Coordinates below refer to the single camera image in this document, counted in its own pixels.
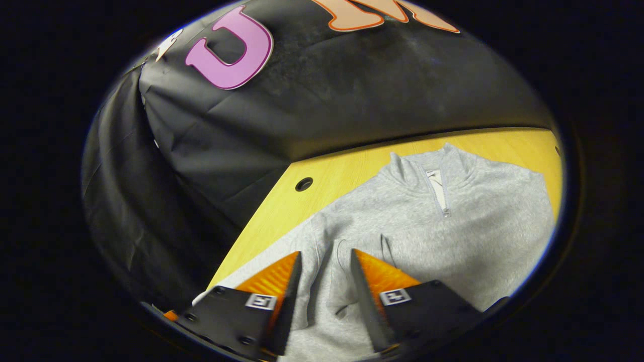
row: letter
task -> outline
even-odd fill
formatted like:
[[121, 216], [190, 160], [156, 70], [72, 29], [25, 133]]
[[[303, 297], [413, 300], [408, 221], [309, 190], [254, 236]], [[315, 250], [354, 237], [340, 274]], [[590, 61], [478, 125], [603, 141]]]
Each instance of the letter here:
[[[349, 0], [313, 0], [329, 12], [333, 19], [328, 25], [338, 32], [353, 32], [354, 30], [373, 28], [384, 23], [383, 17], [377, 14], [362, 11]], [[432, 28], [445, 30], [453, 33], [460, 33], [454, 26], [437, 17], [429, 10], [411, 4], [403, 0], [352, 0], [354, 3], [369, 6], [381, 13], [407, 23], [409, 18], [401, 9], [400, 5], [413, 13], [413, 18], [421, 24]]]
[[273, 37], [262, 24], [242, 13], [245, 5], [231, 10], [213, 26], [213, 31], [226, 29], [244, 42], [246, 50], [235, 63], [223, 62], [207, 47], [207, 39], [199, 40], [185, 58], [210, 83], [223, 90], [238, 88], [253, 78], [266, 65], [273, 51]]

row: pink letter u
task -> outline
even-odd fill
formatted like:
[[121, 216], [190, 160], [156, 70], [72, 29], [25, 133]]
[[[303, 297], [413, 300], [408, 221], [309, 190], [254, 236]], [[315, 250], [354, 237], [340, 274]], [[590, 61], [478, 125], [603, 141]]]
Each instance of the pink letter u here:
[[185, 58], [210, 83], [223, 90], [238, 88], [253, 78], [266, 65], [273, 51], [273, 38], [259, 22], [242, 13], [245, 5], [231, 10], [213, 26], [213, 31], [225, 28], [244, 42], [246, 50], [232, 64], [223, 62], [208, 47], [207, 39], [199, 40]]

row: zipper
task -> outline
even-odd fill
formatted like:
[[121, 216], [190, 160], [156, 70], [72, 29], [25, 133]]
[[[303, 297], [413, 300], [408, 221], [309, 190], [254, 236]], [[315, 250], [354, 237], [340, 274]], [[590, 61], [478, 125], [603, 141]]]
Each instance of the zipper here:
[[445, 188], [443, 186], [442, 178], [440, 177], [440, 170], [427, 171], [426, 174], [427, 179], [430, 181], [431, 188], [434, 190], [434, 194], [436, 195], [436, 200], [439, 202], [443, 216], [448, 217], [450, 215], [450, 209], [447, 207], [447, 201], [445, 200]]

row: yellow tabletop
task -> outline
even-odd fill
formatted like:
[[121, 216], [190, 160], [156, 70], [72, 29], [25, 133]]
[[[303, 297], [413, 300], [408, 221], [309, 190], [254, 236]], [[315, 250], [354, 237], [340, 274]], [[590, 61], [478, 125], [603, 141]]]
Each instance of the yellow tabletop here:
[[[449, 142], [484, 158], [516, 164], [542, 173], [553, 207], [559, 215], [562, 162], [556, 138], [546, 129], [492, 128], [440, 133], [369, 145], [292, 163], [278, 180], [219, 266], [209, 287], [215, 286], [309, 216], [372, 178], [400, 156], [435, 151]], [[303, 178], [313, 184], [298, 192]]]

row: orange letter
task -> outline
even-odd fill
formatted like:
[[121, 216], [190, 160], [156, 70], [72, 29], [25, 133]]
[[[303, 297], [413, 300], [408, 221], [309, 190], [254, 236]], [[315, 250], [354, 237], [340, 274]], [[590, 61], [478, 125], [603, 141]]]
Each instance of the orange letter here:
[[[338, 32], [352, 32], [354, 30], [373, 28], [384, 23], [383, 17], [377, 14], [362, 11], [348, 0], [313, 0], [322, 6], [327, 12], [333, 15], [328, 26]], [[420, 6], [411, 4], [404, 0], [352, 0], [355, 3], [369, 6], [381, 13], [387, 14], [394, 19], [407, 23], [409, 18], [403, 12], [400, 5], [403, 5], [413, 13], [413, 18], [421, 24], [432, 28], [445, 30], [453, 33], [460, 33], [458, 29], [448, 24], [440, 17]]]

